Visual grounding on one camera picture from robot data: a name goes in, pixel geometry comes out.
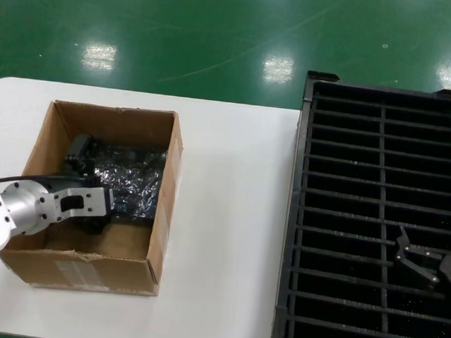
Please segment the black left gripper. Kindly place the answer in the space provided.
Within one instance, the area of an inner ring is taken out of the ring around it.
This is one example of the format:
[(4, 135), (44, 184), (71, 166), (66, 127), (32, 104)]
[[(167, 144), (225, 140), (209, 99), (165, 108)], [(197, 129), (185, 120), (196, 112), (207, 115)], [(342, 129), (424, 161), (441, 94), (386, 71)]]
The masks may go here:
[[(94, 157), (97, 140), (89, 134), (80, 134), (73, 139), (64, 157), (65, 165), (72, 171), (46, 175), (44, 187), (51, 193), (70, 188), (101, 188), (103, 183), (94, 172)], [(77, 218), (76, 227), (87, 234), (99, 235), (111, 223), (113, 209), (84, 209)]]

